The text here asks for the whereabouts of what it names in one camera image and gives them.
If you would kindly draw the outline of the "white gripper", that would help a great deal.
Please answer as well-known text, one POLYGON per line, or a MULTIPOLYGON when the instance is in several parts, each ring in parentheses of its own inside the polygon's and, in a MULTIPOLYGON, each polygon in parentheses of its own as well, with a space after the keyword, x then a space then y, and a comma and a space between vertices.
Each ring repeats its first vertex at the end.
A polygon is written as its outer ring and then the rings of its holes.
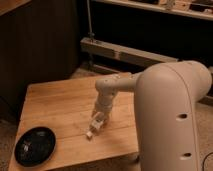
MULTIPOLYGON (((112 100, 105 100, 101 101, 97 99, 92 111, 92 120, 94 120, 99 113, 102 113, 106 118, 109 118, 109 114, 112 111, 113 101, 112 100)), ((100 128, 104 128, 108 123, 108 119, 104 119, 101 121, 100 128)))

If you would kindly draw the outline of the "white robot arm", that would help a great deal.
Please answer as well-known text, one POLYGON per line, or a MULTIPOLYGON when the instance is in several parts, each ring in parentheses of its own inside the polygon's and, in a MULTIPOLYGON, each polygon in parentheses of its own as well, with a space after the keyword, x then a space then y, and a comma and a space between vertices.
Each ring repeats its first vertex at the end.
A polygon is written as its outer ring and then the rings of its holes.
POLYGON ((201 171, 195 105, 211 84, 200 62, 159 63, 97 80, 94 112, 107 116, 117 93, 132 92, 141 170, 201 171))

